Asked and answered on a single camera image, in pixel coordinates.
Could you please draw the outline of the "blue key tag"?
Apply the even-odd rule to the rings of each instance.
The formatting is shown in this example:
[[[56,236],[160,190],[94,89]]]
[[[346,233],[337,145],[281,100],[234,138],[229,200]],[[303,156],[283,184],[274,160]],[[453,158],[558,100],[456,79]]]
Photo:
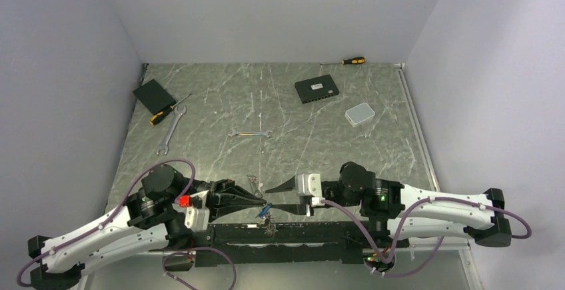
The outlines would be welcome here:
[[[266,204],[259,212],[258,217],[264,218],[270,211],[273,205],[271,203]]]

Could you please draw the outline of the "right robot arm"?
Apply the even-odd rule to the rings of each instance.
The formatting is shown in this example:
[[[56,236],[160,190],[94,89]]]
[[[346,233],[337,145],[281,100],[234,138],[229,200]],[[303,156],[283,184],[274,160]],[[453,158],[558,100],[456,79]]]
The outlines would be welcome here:
[[[507,247],[512,242],[510,222],[504,216],[504,194],[489,189],[475,195],[429,191],[398,181],[379,179],[376,173],[349,161],[336,181],[318,173],[295,175],[269,193],[296,191],[297,215],[312,215],[317,207],[360,207],[360,216],[372,225],[371,244],[382,247],[391,239],[461,237],[483,247]]]

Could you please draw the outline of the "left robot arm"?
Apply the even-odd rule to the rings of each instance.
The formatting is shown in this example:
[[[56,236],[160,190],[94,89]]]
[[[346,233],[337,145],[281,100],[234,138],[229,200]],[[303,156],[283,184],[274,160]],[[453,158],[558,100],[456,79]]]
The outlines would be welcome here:
[[[145,251],[190,249],[215,219],[266,203],[230,179],[198,181],[165,163],[135,181],[141,188],[128,190],[100,218],[60,237],[31,238],[28,252],[38,266],[29,286],[70,289],[111,262]]]

